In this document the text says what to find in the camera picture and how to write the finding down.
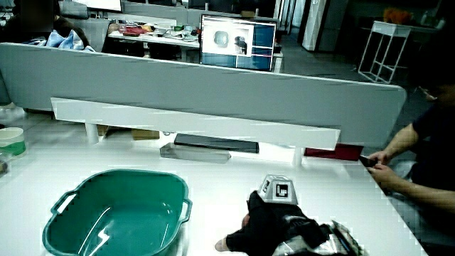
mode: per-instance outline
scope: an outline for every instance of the white table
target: white table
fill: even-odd
[[[150,36],[141,34],[139,36],[123,36],[119,31],[113,31],[108,35],[110,38],[122,39],[122,40],[129,40],[129,41],[137,41],[143,43],[162,43],[168,44],[172,46],[180,46],[182,47],[182,56],[181,59],[183,62],[186,62],[187,51],[190,49],[199,49],[199,42],[198,41],[183,41],[175,38],[168,38],[168,37],[158,37],[158,36]],[[282,66],[282,59],[283,53],[274,53],[273,55],[273,62],[274,68],[273,71],[275,73],[280,73],[281,66]]]
[[[218,253],[214,244],[240,227],[246,200],[266,174],[294,180],[303,212],[318,222],[335,219],[352,230],[369,255],[426,255],[368,172],[352,161],[304,158],[303,169],[287,162],[292,149],[261,144],[259,159],[232,153],[226,164],[162,159],[159,141],[132,142],[118,132],[96,146],[85,142],[83,125],[50,120],[18,110],[1,110],[4,124],[25,130],[28,153],[0,177],[0,255],[50,255],[41,242],[50,208],[64,192],[107,169],[147,169],[181,176],[193,201],[177,255]]]
[[[395,74],[395,71],[397,68],[405,68],[405,67],[399,67],[398,63],[400,61],[401,55],[403,53],[403,50],[405,49],[407,39],[410,34],[433,34],[439,31],[437,28],[426,28],[426,27],[418,27],[418,26],[406,26],[406,25],[398,25],[398,24],[393,24],[393,23],[387,23],[383,21],[375,21],[373,24],[373,27],[370,30],[370,36],[368,37],[367,45],[365,46],[365,50],[363,51],[363,56],[362,60],[360,62],[359,68],[358,68],[358,73],[361,74],[362,76],[366,77],[372,82],[383,82],[386,84],[390,84],[390,82],[393,79],[393,76]],[[373,63],[370,66],[369,71],[362,71],[361,68],[364,64],[364,58],[368,50],[368,46],[370,45],[370,39],[373,33],[379,33],[381,35],[381,39],[379,42],[379,46],[376,49],[376,54],[373,59]],[[384,40],[384,36],[389,36],[389,42],[387,45],[387,48],[385,50],[384,55],[380,58],[381,61],[378,61],[378,53],[380,51],[382,42]],[[388,57],[388,52],[390,45],[392,44],[392,40],[394,38],[403,38],[404,41],[402,42],[402,47],[400,52],[398,53],[398,56],[396,58],[395,64],[394,65],[385,65],[384,62],[386,58]],[[374,67],[378,65],[378,71],[374,72]],[[383,70],[389,70],[391,72],[389,79],[383,79],[381,77],[382,71]]]

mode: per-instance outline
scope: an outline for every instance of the white stand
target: white stand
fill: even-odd
[[[89,144],[98,143],[98,128],[96,124],[85,123],[85,131],[87,132]]]
[[[280,73],[282,69],[283,53],[274,53],[273,73]]]
[[[186,62],[186,60],[187,60],[187,58],[186,58],[186,51],[187,51],[186,49],[183,49],[183,48],[181,49],[181,54],[182,54],[181,60],[182,60],[183,62]]]
[[[292,166],[294,167],[300,167],[301,166],[301,160],[302,160],[302,154],[303,154],[304,149],[301,147],[297,147],[294,150],[294,157],[292,158]]]
[[[249,142],[271,144],[292,142],[296,145],[293,163],[295,166],[301,166],[303,146],[334,149],[340,136],[339,129],[55,97],[52,97],[50,101],[57,120],[85,123],[87,140],[90,144],[98,143],[97,124],[154,131],[174,131],[222,139],[241,139]]]
[[[375,58],[373,59],[373,63],[371,63],[370,71],[369,72],[363,72],[363,71],[361,71],[362,70],[363,61],[364,61],[365,55],[367,53],[367,49],[368,49],[368,46],[370,44],[370,39],[371,39],[371,36],[372,36],[373,32],[381,34],[381,41],[379,42],[378,49],[376,50],[376,54],[375,54]],[[371,32],[370,32],[370,36],[368,37],[367,45],[365,47],[365,50],[363,51],[362,60],[361,60],[360,65],[358,67],[358,73],[363,75],[364,77],[366,77],[367,79],[369,79],[372,82],[384,82],[386,84],[390,84],[390,82],[393,79],[393,75],[395,74],[396,69],[400,68],[400,67],[398,67],[398,63],[400,61],[401,55],[403,53],[403,50],[405,49],[407,38],[409,37],[410,33],[411,33],[411,29],[410,28],[407,28],[407,27],[404,27],[404,26],[400,26],[400,25],[397,25],[397,24],[391,24],[391,23],[385,23],[385,22],[381,22],[381,21],[375,21],[375,23],[373,24],[373,27],[371,28]],[[379,62],[379,61],[377,61],[377,58],[378,58],[378,53],[379,53],[379,50],[381,48],[384,36],[389,36],[390,40],[389,40],[389,43],[387,45],[387,48],[385,49],[384,56],[382,57],[381,62]],[[405,39],[405,41],[403,42],[403,45],[401,47],[401,51],[398,54],[397,61],[395,62],[394,65],[384,65],[385,59],[387,57],[387,54],[389,53],[390,45],[392,44],[392,40],[393,40],[393,38],[396,38],[396,37]],[[379,70],[378,70],[378,73],[376,73],[376,74],[373,72],[373,68],[375,67],[375,65],[379,65]],[[390,77],[389,77],[388,80],[383,79],[382,77],[380,77],[383,68],[386,68],[389,71],[392,71],[392,73],[390,74]]]

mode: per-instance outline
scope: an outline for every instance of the paper cup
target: paper cup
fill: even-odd
[[[9,127],[0,129],[0,151],[18,156],[24,153],[26,144],[23,140],[23,130],[21,128]]]

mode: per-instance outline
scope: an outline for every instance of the cardboard box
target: cardboard box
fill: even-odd
[[[158,131],[149,131],[142,129],[132,129],[131,134],[133,135],[134,140],[144,140],[144,139],[159,139]]]

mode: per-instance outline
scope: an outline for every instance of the orange object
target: orange object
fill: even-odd
[[[406,24],[411,21],[412,14],[408,11],[390,7],[384,10],[383,18],[384,22],[393,24]]]
[[[142,25],[141,28],[144,29],[147,32],[153,32],[154,31],[150,26]]]

